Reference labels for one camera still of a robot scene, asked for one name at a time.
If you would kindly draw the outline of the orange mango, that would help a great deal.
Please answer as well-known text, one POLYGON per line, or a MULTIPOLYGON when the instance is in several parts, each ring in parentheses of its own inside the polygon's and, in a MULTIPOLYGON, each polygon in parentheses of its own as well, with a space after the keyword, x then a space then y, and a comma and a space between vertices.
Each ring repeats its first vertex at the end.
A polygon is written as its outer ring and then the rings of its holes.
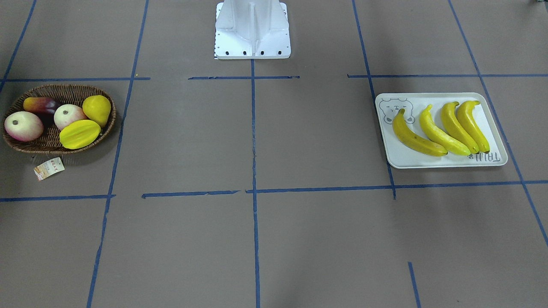
POLYGON ((22 103, 22 108, 29 113, 54 115, 61 105, 53 98, 40 96, 26 98, 22 103))

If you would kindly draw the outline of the brown wicker basket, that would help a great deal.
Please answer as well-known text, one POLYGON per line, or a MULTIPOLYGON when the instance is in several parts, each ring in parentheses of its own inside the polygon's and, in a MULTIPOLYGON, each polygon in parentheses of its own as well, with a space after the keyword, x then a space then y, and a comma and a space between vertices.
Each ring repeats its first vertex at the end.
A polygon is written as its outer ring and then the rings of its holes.
POLYGON ((61 104, 75 104, 79 107, 82 107, 84 99, 93 95, 102 95, 106 97, 111 104, 111 113, 109 114, 106 126, 102 128, 101 133, 98 135, 95 141, 83 148, 64 148, 59 138, 59 134, 61 131, 54 124, 53 117, 47 117, 46 115, 40 115, 40 119, 45 120, 45 128, 43 134, 39 138, 31 142, 20 142, 19 140, 16 140, 8 135, 5 130, 3 130, 3 138, 10 148, 13 148, 16 151, 30 154, 66 155, 86 151, 100 144, 104 139, 107 138, 108 134, 110 134, 111 130, 115 126, 117 117, 116 105, 111 95, 107 91, 97 86, 82 84, 46 84, 42 86, 36 86, 35 88, 28 90, 26 93, 21 94, 16 100, 12 102, 10 107, 8 107, 6 111, 3 112, 3 119, 6 119, 6 117, 11 115, 12 113, 23 111, 23 102, 28 97, 45 96, 53 98, 61 104))

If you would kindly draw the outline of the small paper tag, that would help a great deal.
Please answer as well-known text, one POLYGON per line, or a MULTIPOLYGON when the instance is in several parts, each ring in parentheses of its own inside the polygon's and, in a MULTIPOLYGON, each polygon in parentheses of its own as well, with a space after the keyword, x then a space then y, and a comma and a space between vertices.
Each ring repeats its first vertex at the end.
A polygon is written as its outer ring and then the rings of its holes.
POLYGON ((51 158, 42 164, 33 168, 36 178, 42 181, 54 174, 60 173, 65 170, 63 162, 60 157, 51 158))

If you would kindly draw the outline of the white rectangular plastic tray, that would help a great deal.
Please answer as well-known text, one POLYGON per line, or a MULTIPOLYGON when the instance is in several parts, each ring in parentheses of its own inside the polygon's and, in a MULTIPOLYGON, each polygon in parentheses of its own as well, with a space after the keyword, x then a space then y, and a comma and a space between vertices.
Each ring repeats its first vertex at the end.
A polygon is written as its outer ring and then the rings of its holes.
POLYGON ((378 122, 385 146, 387 161, 397 169, 446 168, 458 166, 503 166, 509 156, 493 120, 486 99, 478 93, 382 93, 375 98, 378 122), (408 127, 417 135, 427 138, 419 123, 419 115, 428 105, 436 125, 445 129, 440 116, 444 104, 457 101, 462 104, 477 100, 472 115, 491 148, 489 153, 479 152, 469 156, 449 152, 446 156, 434 157, 417 152, 401 143, 392 129, 392 120, 399 109, 405 109, 408 127))

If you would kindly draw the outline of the pink peach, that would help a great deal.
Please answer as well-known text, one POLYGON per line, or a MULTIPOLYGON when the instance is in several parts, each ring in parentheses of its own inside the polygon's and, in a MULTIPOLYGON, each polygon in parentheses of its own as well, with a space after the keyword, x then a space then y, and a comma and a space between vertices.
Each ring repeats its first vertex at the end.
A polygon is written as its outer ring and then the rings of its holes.
POLYGON ((41 119, 30 112, 20 111, 6 117, 4 121, 6 132, 20 142, 31 142, 44 132, 41 119))
POLYGON ((54 123, 59 130, 63 130, 75 121, 88 119, 83 109, 74 104, 64 104, 57 108, 54 114, 54 123))

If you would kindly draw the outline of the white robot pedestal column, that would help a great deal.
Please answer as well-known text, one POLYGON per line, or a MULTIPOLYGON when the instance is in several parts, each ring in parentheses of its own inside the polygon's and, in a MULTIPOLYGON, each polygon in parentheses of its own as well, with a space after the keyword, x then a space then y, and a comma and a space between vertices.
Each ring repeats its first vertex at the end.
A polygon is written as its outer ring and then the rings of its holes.
POLYGON ((216 6, 214 58, 287 59, 289 18, 279 0, 224 0, 216 6))

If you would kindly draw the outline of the yellow star fruit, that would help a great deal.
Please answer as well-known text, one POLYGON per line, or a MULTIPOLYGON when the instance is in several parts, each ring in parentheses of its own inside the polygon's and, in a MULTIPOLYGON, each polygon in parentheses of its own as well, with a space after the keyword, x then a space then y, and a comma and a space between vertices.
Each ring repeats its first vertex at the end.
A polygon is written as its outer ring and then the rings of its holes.
POLYGON ((101 133, 101 127, 92 120, 78 120, 60 132, 60 143, 64 148, 75 150, 93 143, 101 133))

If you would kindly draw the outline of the yellow banana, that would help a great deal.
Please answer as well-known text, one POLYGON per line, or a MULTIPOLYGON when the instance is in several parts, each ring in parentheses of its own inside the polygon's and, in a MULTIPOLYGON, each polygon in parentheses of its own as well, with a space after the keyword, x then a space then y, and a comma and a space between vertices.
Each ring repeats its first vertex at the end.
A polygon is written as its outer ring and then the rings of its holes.
POLYGON ((465 101, 457 109, 456 118, 476 143, 478 152, 489 153, 491 152, 491 146, 473 116, 474 108, 480 104, 477 100, 465 101))
POLYGON ((456 107, 459 105, 457 101, 446 103, 441 109, 441 121, 447 133, 454 139, 464 144, 471 154, 479 152, 477 142, 464 129, 456 117, 456 107))
POLYGON ((423 109, 423 111, 421 111, 421 114, 419 116, 421 129, 429 137, 429 139, 435 143, 440 144, 454 154, 460 156, 470 155, 471 152, 464 144, 452 138, 447 133, 447 131, 444 131, 436 125, 435 121, 433 120, 431 110, 432 104, 429 104, 427 105, 427 107, 425 107, 425 109, 423 109))
POLYGON ((448 154, 446 148, 415 134, 415 132, 409 128, 405 120, 405 109, 400 109, 394 117, 392 129, 397 139, 412 150, 434 157, 442 157, 448 154))

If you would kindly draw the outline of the yellow lemon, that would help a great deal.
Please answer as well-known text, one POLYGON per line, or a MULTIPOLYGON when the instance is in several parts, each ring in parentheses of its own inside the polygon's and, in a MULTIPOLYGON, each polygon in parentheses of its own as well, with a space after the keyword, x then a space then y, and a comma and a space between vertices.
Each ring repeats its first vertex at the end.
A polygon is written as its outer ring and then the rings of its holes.
POLYGON ((111 103, 103 95, 88 96, 83 101, 82 110, 88 119, 104 128, 111 113, 111 103))

